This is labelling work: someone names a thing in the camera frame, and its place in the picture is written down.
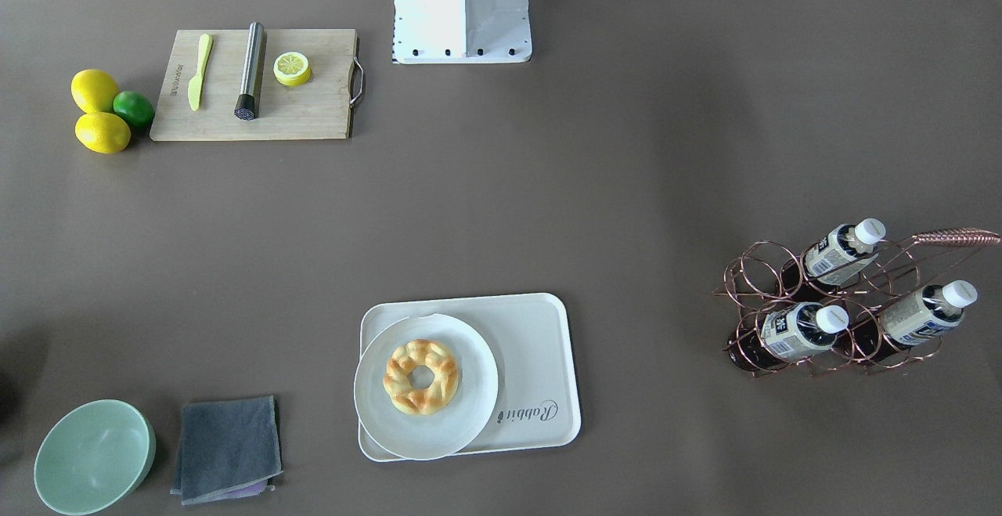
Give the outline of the tea bottle white cap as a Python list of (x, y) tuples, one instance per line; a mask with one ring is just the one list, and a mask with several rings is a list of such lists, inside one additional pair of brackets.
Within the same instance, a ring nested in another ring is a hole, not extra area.
[(886, 226), (876, 218), (834, 227), (815, 245), (784, 264), (779, 289), (794, 301), (819, 301), (849, 281), (874, 261)]

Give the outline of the white serving tray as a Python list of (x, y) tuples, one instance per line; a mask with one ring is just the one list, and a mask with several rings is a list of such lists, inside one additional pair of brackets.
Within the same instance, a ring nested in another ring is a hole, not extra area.
[[(448, 456), (561, 447), (581, 427), (570, 328), (553, 294), (468, 296), (380, 303), (362, 317), (360, 360), (383, 330), (404, 319), (446, 314), (468, 323), (496, 360), (499, 392), (485, 427)], [(380, 447), (360, 422), (359, 445), (372, 461), (404, 461)]]

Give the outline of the tea bottle front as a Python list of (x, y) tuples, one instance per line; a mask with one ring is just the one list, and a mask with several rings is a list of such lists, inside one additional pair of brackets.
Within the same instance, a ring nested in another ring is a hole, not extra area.
[(965, 280), (927, 285), (876, 316), (863, 316), (837, 342), (838, 350), (863, 365), (874, 365), (954, 330), (978, 298), (977, 289)]
[(758, 314), (750, 327), (730, 335), (731, 362), (745, 372), (765, 373), (830, 351), (849, 327), (838, 305), (801, 302)]

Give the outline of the white round plate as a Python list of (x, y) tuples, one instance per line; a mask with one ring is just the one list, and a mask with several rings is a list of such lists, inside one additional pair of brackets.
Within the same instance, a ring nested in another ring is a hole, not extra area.
[[(458, 392), (450, 406), (430, 416), (410, 416), (392, 404), (383, 387), (387, 360), (412, 340), (443, 342), (460, 366)], [(468, 323), (446, 314), (404, 319), (376, 337), (355, 370), (355, 410), (380, 447), (411, 460), (433, 460), (464, 448), (485, 427), (499, 392), (493, 352)]]

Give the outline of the half lemon slice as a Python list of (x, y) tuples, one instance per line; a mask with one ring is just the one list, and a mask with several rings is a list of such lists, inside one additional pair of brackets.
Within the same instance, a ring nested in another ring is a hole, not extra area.
[(286, 87), (297, 87), (311, 80), (310, 60), (301, 52), (280, 53), (273, 62), (273, 77)]

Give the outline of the steel muddler rod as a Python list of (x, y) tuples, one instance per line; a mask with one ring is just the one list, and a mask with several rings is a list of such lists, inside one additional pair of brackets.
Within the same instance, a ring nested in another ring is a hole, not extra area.
[(261, 64), (265, 52), (266, 33), (260, 21), (254, 21), (248, 27), (246, 58), (244, 58), (243, 73), (239, 95), (237, 96), (233, 113), (241, 121), (252, 121), (258, 117), (257, 94), (261, 84)]

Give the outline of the wooden cutting board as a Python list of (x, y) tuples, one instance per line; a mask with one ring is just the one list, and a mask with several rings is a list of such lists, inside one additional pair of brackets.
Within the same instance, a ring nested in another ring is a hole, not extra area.
[[(258, 115), (235, 116), (248, 43), (248, 29), (212, 30), (214, 45), (205, 67), (200, 109), (189, 108), (189, 81), (198, 66), (202, 30), (179, 30), (169, 56), (150, 138), (154, 141), (340, 140), (350, 138), (351, 99), (358, 32), (354, 28), (265, 28)], [(308, 83), (280, 84), (273, 62), (280, 53), (304, 53), (312, 68)]]

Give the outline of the grey folded cloth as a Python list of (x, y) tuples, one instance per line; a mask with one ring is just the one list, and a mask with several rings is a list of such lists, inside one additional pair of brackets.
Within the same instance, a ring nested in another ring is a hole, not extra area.
[(261, 494), (282, 472), (271, 395), (183, 406), (171, 487), (183, 505)]

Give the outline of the yellow plastic knife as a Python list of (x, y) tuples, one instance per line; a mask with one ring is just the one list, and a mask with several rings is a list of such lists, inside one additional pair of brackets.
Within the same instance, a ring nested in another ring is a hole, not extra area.
[(198, 38), (196, 73), (190, 78), (187, 85), (187, 102), (189, 102), (191, 110), (200, 109), (205, 70), (207, 69), (207, 62), (210, 59), (212, 45), (214, 45), (214, 35), (204, 32)]

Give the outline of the green lime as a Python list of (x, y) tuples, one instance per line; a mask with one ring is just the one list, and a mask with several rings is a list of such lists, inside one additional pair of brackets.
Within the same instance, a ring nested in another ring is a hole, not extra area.
[(132, 128), (148, 128), (155, 117), (153, 103), (135, 91), (122, 91), (115, 95), (112, 99), (112, 113), (121, 117)]

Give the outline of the yellow lemon lower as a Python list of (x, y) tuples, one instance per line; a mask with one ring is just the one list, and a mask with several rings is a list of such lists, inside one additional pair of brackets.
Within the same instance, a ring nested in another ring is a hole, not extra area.
[(130, 142), (132, 131), (122, 117), (108, 112), (96, 112), (78, 118), (76, 138), (86, 148), (100, 154), (121, 152)]

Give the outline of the yellow lemon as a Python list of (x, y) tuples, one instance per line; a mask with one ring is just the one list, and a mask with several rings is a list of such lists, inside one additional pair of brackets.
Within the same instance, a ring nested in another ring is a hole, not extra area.
[(130, 142), (132, 131), (122, 117), (108, 112), (96, 112), (78, 118), (76, 138), (86, 148), (100, 154), (121, 152)]
[(85, 114), (112, 112), (114, 99), (121, 89), (106, 71), (80, 70), (70, 84), (74, 102)]

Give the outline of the yellow lemon upper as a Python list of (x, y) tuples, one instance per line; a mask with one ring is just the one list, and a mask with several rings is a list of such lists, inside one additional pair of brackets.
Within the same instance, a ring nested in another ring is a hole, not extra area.
[(80, 70), (70, 84), (74, 102), (85, 114), (112, 112), (114, 99), (121, 89), (106, 71)]

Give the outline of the mint green bowl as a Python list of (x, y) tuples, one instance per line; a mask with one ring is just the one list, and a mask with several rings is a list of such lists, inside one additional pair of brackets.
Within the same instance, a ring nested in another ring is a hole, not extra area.
[(134, 406), (97, 399), (71, 410), (40, 445), (34, 486), (66, 515), (107, 509), (135, 491), (153, 466), (153, 427)]

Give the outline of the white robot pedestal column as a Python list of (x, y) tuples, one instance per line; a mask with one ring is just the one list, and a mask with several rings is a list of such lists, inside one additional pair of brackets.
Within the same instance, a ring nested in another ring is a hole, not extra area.
[(531, 59), (528, 0), (394, 0), (394, 63), (525, 63)]

